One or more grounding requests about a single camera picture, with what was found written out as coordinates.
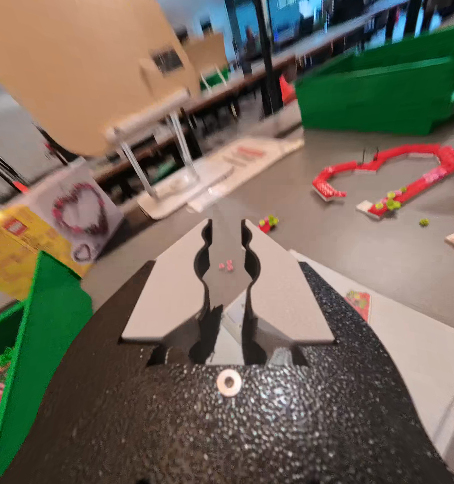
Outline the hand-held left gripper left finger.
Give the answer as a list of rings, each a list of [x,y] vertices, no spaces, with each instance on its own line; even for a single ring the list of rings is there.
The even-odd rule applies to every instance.
[[[210,310],[212,220],[204,219],[154,261],[121,334],[126,343],[196,343]]]

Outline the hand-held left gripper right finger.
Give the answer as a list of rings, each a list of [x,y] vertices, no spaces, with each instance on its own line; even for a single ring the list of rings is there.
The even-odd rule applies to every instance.
[[[251,221],[242,220],[244,269],[251,281],[244,316],[256,344],[332,344],[335,337],[300,263]]]

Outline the red lego heart frame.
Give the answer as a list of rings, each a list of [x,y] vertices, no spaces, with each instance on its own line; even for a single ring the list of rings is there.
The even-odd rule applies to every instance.
[[[387,193],[376,203],[364,201],[357,205],[357,211],[380,220],[389,213],[399,210],[404,204],[429,190],[442,180],[454,175],[454,149],[440,144],[405,144],[387,150],[377,151],[371,161],[349,161],[324,168],[313,180],[312,187],[321,199],[328,203],[335,199],[346,198],[345,191],[336,190],[330,180],[343,173],[377,173],[389,161],[407,157],[429,157],[437,161],[436,167],[420,178]]]

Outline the green plastic bin with lego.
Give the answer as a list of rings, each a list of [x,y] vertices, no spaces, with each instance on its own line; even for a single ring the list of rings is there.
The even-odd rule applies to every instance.
[[[80,277],[40,252],[27,297],[0,313],[0,354],[14,347],[0,404],[0,477],[36,419],[66,351],[92,317]]]

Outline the lego instruction booklet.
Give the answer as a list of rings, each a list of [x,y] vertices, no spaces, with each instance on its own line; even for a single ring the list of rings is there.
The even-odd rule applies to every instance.
[[[230,171],[206,191],[190,200],[187,208],[196,213],[203,212],[303,146],[304,139],[301,137],[277,139],[252,136],[225,145],[208,155],[205,160],[212,167],[225,162]]]

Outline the yellow lego set box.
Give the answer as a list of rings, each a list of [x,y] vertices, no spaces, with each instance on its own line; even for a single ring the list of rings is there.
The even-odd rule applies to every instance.
[[[0,292],[24,300],[40,252],[83,278],[124,219],[79,158],[0,209]]]

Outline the white paper sheet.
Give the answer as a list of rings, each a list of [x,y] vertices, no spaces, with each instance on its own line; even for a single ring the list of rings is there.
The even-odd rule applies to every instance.
[[[370,294],[369,324],[395,362],[417,413],[446,462],[454,453],[454,328],[294,251],[339,294]]]

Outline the large green plastic bin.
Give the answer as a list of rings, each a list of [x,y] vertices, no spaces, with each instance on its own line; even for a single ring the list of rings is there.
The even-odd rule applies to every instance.
[[[454,26],[345,53],[294,87],[305,129],[426,136],[454,117]]]

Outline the black metal pole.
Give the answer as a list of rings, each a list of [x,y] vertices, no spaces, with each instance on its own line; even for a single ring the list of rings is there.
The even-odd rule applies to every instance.
[[[268,37],[262,1],[252,1],[256,11],[259,26],[259,37],[262,60],[265,67],[265,80],[261,85],[261,95],[264,117],[277,113],[283,107],[282,93],[279,82],[279,72],[274,70],[272,64],[271,42]]]

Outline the cardboard box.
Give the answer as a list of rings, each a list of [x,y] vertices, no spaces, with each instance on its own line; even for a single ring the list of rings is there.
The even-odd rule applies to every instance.
[[[194,162],[179,118],[203,75],[226,64],[222,34],[183,47],[156,1],[0,1],[0,84],[61,147],[127,160],[154,220],[233,171],[224,160]],[[185,167],[158,192],[132,146],[166,118]]]

